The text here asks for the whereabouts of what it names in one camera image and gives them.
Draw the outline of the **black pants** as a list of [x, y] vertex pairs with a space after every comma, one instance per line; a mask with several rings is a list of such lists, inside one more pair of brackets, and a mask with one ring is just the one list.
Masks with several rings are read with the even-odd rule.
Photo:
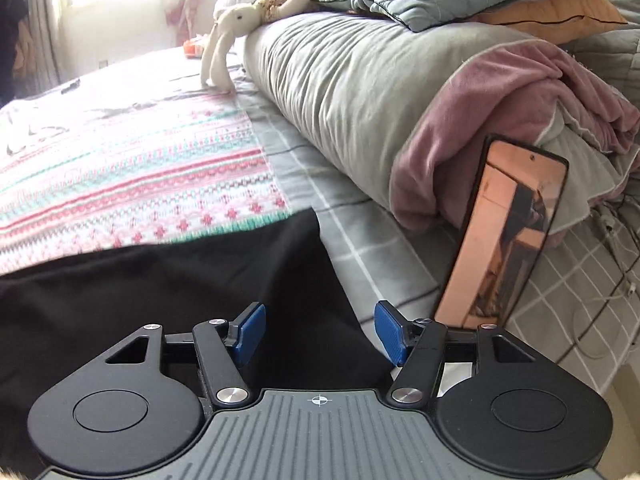
[[27, 434], [35, 400], [145, 324], [186, 333], [252, 302], [267, 330], [256, 389], [378, 389], [390, 362], [363, 333], [313, 211], [269, 226], [177, 244], [89, 252], [1, 279], [1, 465], [35, 477]]

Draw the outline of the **grey checked bed sheet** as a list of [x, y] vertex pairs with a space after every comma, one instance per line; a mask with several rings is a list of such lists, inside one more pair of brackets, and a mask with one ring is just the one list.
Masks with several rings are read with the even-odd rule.
[[[373, 328], [376, 300], [405, 314], [434, 307], [457, 245], [457, 234], [436, 226], [423, 234], [395, 219], [335, 169], [260, 92], [232, 55], [238, 92], [203, 90], [198, 62], [177, 50], [152, 52], [87, 74], [17, 103], [43, 101], [89, 110], [122, 110], [187, 96], [232, 99], [247, 112], [292, 214], [310, 208], [363, 329]], [[509, 321], [509, 330], [588, 386], [608, 390], [639, 331], [639, 251], [633, 211], [604, 205], [573, 226], [538, 261]]]

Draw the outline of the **smartphone with reflective screen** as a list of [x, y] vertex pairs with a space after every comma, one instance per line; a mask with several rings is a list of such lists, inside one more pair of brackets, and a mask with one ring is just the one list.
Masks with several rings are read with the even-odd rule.
[[506, 324], [547, 243], [569, 169], [533, 145], [487, 139], [437, 322], [462, 330]]

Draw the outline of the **patterned red green bed blanket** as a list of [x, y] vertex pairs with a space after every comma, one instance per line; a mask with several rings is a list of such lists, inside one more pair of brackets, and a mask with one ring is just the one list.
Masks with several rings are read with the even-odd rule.
[[288, 217], [247, 112], [187, 96], [122, 110], [43, 101], [1, 114], [1, 270], [183, 242]]

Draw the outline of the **long grey rolled quilt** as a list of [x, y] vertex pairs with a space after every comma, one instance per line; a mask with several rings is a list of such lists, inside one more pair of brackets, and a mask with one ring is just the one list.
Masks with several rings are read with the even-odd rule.
[[258, 28], [243, 54], [281, 114], [414, 232], [462, 226], [492, 134], [570, 164], [553, 235], [620, 195], [639, 168], [638, 108], [555, 44], [509, 27], [409, 32], [317, 12]]

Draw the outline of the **orange tissue pack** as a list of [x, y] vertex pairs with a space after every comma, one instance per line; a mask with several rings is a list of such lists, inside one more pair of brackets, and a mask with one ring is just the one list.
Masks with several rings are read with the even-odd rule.
[[186, 40], [183, 43], [182, 48], [186, 58], [201, 58], [204, 52], [204, 47], [201, 45], [200, 37]]

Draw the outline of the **white plush bunny toy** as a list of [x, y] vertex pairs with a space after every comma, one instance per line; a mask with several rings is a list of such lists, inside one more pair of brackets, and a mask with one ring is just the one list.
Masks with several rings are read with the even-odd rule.
[[214, 19], [209, 33], [202, 54], [201, 85], [207, 88], [212, 84], [221, 92], [232, 92], [234, 83], [229, 75], [227, 55], [235, 40], [251, 34], [262, 25], [304, 13], [310, 6], [310, 0], [256, 0], [229, 6]]

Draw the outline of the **pink patterned hanging cloth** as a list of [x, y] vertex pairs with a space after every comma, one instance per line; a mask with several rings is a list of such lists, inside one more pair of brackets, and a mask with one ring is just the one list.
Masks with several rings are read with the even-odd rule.
[[164, 0], [166, 25], [175, 33], [175, 46], [181, 47], [193, 37], [194, 22], [201, 0]]

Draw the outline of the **orange pillow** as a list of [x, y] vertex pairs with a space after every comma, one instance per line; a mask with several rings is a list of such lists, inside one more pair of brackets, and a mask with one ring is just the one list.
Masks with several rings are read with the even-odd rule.
[[477, 14], [470, 22], [511, 27], [552, 44], [567, 44], [628, 24], [608, 0], [518, 0]]

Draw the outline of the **grey window curtain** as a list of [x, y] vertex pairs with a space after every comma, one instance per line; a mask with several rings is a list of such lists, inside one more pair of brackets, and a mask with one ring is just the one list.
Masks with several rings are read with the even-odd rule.
[[13, 67], [14, 96], [29, 98], [64, 79], [61, 18], [66, 0], [25, 0], [28, 15], [18, 24]]

